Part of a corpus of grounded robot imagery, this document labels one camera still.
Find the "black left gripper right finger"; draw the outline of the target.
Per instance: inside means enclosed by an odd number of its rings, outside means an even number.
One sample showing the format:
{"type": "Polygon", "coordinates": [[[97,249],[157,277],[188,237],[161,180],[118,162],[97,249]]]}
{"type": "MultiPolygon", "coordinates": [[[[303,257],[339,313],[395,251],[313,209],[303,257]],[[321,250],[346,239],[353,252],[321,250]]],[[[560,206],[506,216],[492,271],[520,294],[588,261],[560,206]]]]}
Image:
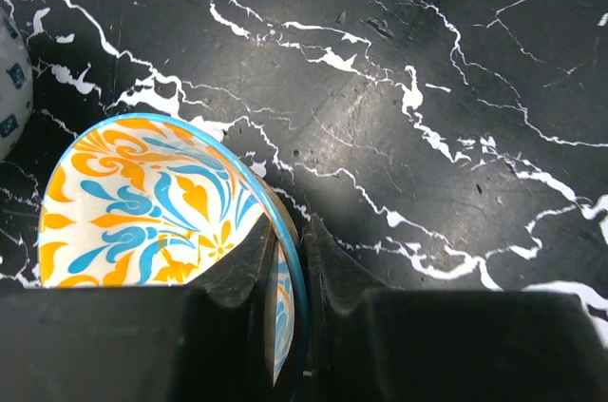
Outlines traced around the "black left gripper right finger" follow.
{"type": "Polygon", "coordinates": [[[317,219],[302,244],[318,400],[606,399],[607,353],[572,296],[393,288],[317,219]]]}

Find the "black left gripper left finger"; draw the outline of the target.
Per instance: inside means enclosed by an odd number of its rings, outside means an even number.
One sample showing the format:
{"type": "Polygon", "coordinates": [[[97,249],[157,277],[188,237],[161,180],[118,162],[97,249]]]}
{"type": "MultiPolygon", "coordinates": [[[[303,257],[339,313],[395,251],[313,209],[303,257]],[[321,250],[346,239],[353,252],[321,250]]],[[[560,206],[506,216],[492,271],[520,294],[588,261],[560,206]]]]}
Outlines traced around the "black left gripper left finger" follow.
{"type": "Polygon", "coordinates": [[[270,401],[275,232],[182,286],[1,295],[5,401],[270,401]]]}

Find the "orange blue swirl bowl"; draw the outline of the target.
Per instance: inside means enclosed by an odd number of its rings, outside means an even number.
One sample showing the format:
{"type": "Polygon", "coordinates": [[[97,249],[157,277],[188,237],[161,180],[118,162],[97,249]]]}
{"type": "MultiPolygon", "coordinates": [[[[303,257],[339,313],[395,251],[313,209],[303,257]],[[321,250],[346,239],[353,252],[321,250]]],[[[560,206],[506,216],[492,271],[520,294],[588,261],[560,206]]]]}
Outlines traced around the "orange blue swirl bowl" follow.
{"type": "Polygon", "coordinates": [[[270,374],[289,401],[310,331],[295,224],[275,192],[205,131],[153,113],[103,120],[54,166],[38,225],[46,288],[190,285],[269,232],[270,374]]]}

